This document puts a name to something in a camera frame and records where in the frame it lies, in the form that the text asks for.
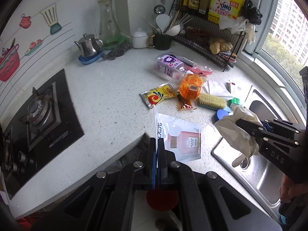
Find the sink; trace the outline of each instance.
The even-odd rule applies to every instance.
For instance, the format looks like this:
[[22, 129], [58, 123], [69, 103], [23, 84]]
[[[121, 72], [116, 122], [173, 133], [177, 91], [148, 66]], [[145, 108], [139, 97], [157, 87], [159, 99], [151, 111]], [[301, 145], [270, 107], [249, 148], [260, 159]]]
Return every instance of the sink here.
[[[274, 103], [270, 105], [254, 86], [251, 87], [244, 106], [253, 111], [261, 121], [273, 120], [274, 118], [287, 120], [278, 106]], [[244, 185], [268, 214], [279, 222], [280, 200], [278, 190], [282, 172], [262, 155], [246, 158], [241, 165], [232, 167], [232, 162], [241, 153], [232, 148], [225, 139], [222, 139], [213, 149], [212, 155]]]

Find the high-rise building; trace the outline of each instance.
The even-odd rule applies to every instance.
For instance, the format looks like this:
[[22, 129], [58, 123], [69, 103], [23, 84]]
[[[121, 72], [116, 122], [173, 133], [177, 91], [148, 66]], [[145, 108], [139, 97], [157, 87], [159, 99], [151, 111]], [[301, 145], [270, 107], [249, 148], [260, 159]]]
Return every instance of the high-rise building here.
[[308, 64], [308, 21], [294, 0], [278, 0], [269, 31], [301, 64]]

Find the green foliage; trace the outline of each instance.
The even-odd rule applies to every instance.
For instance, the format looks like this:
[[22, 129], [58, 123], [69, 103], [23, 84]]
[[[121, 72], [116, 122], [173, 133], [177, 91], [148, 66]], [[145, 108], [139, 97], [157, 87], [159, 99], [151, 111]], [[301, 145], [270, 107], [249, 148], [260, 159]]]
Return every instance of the green foliage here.
[[274, 58], [286, 72], [292, 77], [301, 90], [303, 90], [303, 82], [299, 75], [300, 70], [304, 67], [300, 64], [296, 57], [290, 54], [279, 40], [268, 33], [262, 49]]

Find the blue cap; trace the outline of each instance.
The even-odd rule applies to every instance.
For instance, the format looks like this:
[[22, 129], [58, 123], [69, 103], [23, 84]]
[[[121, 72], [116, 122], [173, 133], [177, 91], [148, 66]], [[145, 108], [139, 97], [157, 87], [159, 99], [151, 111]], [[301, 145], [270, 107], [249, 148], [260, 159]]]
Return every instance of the blue cap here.
[[217, 110], [216, 114], [214, 115], [215, 122], [219, 121], [220, 119], [222, 119], [224, 116], [227, 115], [229, 115], [229, 113], [226, 110], [224, 109]]

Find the black plastic bag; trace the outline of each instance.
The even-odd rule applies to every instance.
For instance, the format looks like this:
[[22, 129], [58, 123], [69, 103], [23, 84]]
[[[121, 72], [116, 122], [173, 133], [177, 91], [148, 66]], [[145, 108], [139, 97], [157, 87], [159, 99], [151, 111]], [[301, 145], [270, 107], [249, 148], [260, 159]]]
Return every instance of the black plastic bag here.
[[249, 20], [251, 24], [260, 25], [263, 15], [260, 13], [256, 5], [251, 0], [245, 0], [244, 5], [241, 8], [241, 14], [243, 17]]

